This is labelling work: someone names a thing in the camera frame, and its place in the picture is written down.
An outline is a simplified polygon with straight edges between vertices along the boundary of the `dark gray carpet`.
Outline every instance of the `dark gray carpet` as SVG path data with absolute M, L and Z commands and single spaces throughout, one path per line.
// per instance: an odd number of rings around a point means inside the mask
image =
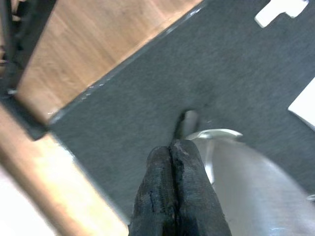
M 315 76 L 314 2 L 261 29 L 254 16 L 267 2 L 210 2 L 52 124 L 127 216 L 150 150 L 190 108 L 209 128 L 243 133 L 315 193 L 315 132 L 287 111 Z

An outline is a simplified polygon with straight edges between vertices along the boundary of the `metal frame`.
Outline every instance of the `metal frame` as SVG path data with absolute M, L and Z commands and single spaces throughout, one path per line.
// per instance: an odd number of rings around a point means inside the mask
M 47 132 L 47 127 L 16 100 L 14 94 L 55 3 L 56 0 L 20 1 L 16 12 L 12 13 L 11 0 L 0 0 L 5 51 L 0 102 L 35 140 Z M 20 20 L 14 21 L 13 15 Z

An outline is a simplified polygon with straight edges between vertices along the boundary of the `hardwood floor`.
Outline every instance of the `hardwood floor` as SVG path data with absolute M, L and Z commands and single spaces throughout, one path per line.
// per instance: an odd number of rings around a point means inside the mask
M 200 0 L 58 0 L 19 86 L 43 122 Z M 84 172 L 47 134 L 33 142 L 0 105 L 0 163 L 61 235 L 127 235 Z

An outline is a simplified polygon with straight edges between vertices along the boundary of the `wooden floor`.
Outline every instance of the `wooden floor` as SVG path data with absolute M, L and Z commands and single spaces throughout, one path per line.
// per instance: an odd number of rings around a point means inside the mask
M 43 122 L 200 0 L 58 0 L 17 94 Z M 51 134 L 33 142 L 0 105 L 0 162 L 61 235 L 127 235 Z

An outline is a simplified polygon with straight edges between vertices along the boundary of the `white object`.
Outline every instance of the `white object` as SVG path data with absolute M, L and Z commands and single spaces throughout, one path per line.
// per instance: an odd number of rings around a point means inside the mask
M 291 18 L 297 17 L 308 3 L 309 0 L 271 0 L 255 16 L 255 20 L 262 28 L 264 28 L 281 13 L 286 13 Z
M 315 78 L 294 100 L 288 110 L 296 114 L 315 131 Z

